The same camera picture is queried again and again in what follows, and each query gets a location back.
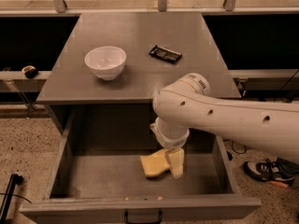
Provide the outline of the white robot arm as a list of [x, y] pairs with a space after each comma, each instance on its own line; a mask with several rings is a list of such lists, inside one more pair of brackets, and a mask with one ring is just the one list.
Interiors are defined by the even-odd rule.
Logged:
[[202, 130], [277, 156], [285, 178], [298, 173], [299, 105], [217, 99], [209, 91], [203, 76], [190, 73], [155, 94], [150, 128], [162, 147], [178, 149], [189, 129]]

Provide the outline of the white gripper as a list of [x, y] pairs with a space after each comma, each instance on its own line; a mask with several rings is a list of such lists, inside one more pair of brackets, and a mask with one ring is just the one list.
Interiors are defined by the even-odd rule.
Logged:
[[165, 158], [170, 167], [171, 175], [175, 178], [181, 178], [183, 175], [184, 150], [190, 131], [186, 127], [180, 127], [163, 119], [157, 118], [149, 126], [155, 134], [158, 143], [166, 149]]

